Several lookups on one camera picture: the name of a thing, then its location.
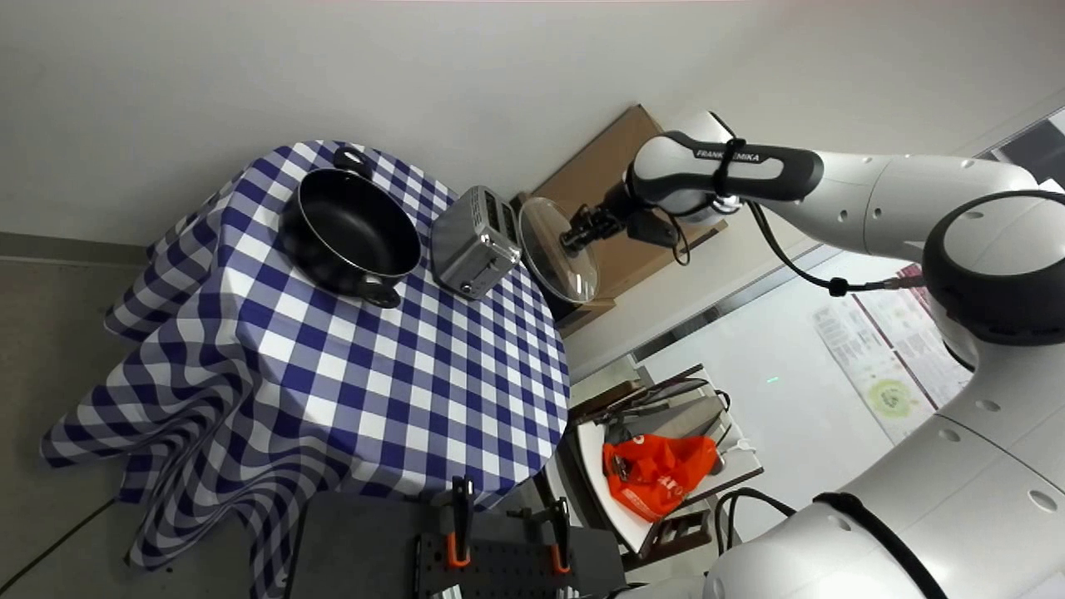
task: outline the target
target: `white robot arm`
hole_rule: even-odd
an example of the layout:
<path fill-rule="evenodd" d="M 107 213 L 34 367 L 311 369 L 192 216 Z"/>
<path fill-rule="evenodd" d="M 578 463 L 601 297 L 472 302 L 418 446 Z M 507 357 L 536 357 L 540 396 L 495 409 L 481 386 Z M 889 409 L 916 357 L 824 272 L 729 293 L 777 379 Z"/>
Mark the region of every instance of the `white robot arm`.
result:
<path fill-rule="evenodd" d="M 975 379 L 854 487 L 727 551 L 714 599 L 1023 595 L 1065 564 L 1065 195 L 1004 162 L 651 138 L 564 246 L 642 211 L 699 218 L 723 195 L 831 246 L 922 258 Z"/>

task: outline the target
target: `cable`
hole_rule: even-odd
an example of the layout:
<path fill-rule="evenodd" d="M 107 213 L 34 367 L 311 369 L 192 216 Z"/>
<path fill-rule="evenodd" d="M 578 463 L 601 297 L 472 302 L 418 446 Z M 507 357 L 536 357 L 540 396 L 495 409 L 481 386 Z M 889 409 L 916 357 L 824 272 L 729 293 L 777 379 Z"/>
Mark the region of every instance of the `cable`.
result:
<path fill-rule="evenodd" d="M 774 500 L 774 495 L 767 495 L 759 490 L 732 490 L 732 493 L 720 495 L 720 505 L 714 512 L 720 557 L 735 544 L 735 505 L 739 505 L 739 500 L 759 500 L 759 501 L 774 505 L 781 516 L 795 516 L 795 509 L 790 501 Z"/>
<path fill-rule="evenodd" d="M 874 283 L 850 283 L 841 277 L 831 277 L 831 280 L 819 280 L 807 270 L 799 270 L 799 264 L 790 258 L 790 254 L 779 246 L 774 227 L 770 227 L 770 216 L 764 213 L 759 204 L 750 204 L 756 222 L 759 222 L 759 232 L 767 236 L 770 250 L 795 272 L 801 277 L 807 283 L 814 286 L 824 286 L 828 290 L 828 297 L 847 297 L 847 293 L 870 293 L 870 290 L 906 290 L 906 286 L 925 286 L 922 277 L 896 277 L 896 280 L 874 280 Z"/>
<path fill-rule="evenodd" d="M 44 551 L 36 551 L 20 571 L 15 571 L 3 584 L 0 595 L 6 595 L 24 575 L 32 575 L 46 557 L 54 557 L 61 544 L 69 543 L 69 536 L 77 536 L 84 527 L 89 527 L 94 518 L 101 518 L 110 505 L 118 505 L 119 500 L 107 500 L 104 505 L 98 505 L 89 516 L 84 516 L 77 527 L 69 527 L 61 539 L 54 539 Z"/>

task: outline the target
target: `toaster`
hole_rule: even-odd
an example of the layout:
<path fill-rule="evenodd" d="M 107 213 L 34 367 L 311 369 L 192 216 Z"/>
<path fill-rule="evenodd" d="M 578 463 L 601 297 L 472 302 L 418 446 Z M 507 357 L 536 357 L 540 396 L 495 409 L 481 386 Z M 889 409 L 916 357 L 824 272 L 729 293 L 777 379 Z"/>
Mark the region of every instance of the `toaster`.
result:
<path fill-rule="evenodd" d="M 476 302 L 520 258 L 517 216 L 489 189 L 465 189 L 430 232 L 430 266 L 439 286 Z"/>

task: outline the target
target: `tablecloth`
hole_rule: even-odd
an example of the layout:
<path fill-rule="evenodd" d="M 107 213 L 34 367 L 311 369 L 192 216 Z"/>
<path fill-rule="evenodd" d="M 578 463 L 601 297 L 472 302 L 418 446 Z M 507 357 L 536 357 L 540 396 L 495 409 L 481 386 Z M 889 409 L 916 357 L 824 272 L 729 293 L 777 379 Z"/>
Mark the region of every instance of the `tablecloth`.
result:
<path fill-rule="evenodd" d="M 424 168 L 367 150 L 424 244 L 399 310 L 317 290 L 279 254 L 283 205 L 334 150 L 279 146 L 179 218 L 107 316 L 137 347 L 44 438 L 54 466 L 127 457 L 119 495 L 146 501 L 137 564 L 166 564 L 237 512 L 253 595 L 276 595 L 311 495 L 345 480 L 424 495 L 454 475 L 492 495 L 564 436 L 566 363 L 536 283 L 517 266 L 482 302 L 435 286 L 430 231 L 454 195 Z"/>

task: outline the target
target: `table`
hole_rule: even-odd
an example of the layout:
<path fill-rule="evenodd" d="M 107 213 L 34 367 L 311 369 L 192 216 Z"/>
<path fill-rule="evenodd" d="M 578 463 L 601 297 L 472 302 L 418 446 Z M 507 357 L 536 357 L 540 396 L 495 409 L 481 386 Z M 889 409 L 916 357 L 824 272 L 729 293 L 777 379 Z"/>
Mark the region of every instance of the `table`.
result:
<path fill-rule="evenodd" d="M 119 500 L 146 501 L 134 564 L 166 564 L 237 512 L 253 595 L 276 595 L 311 495 L 345 480 L 426 495 L 454 475 L 495 495 L 540 471 L 566 430 L 564 347 L 523 266 L 464 302 L 424 257 L 399 310 L 362 310 L 276 250 L 287 199 L 334 150 L 279 146 L 179 218 L 107 316 L 137 347 L 44 438 L 54 466 L 127 457 Z M 448 187 L 375 150 L 370 162 L 430 246 Z"/>
<path fill-rule="evenodd" d="M 290 599 L 411 599 L 414 539 L 419 532 L 439 532 L 439 509 L 345 493 L 314 500 L 299 532 Z M 471 539 L 531 543 L 531 532 L 523 518 L 476 512 Z M 626 584 L 611 529 L 570 529 L 570 551 L 584 595 L 611 595 Z"/>

